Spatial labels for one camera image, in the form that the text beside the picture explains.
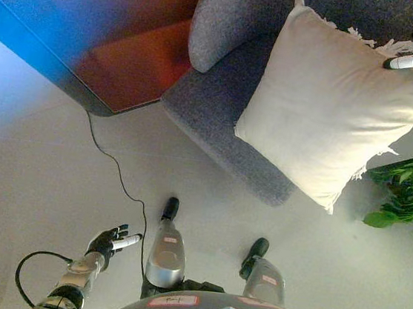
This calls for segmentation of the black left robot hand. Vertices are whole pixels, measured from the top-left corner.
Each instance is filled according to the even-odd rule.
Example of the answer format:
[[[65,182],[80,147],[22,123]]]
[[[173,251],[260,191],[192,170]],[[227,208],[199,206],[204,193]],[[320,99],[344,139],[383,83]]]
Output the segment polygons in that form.
[[[108,268],[113,255],[143,240],[142,233],[129,235],[128,229],[128,224],[122,224],[101,232],[89,243],[85,254],[97,252],[104,258],[103,266],[100,268],[101,272]]]

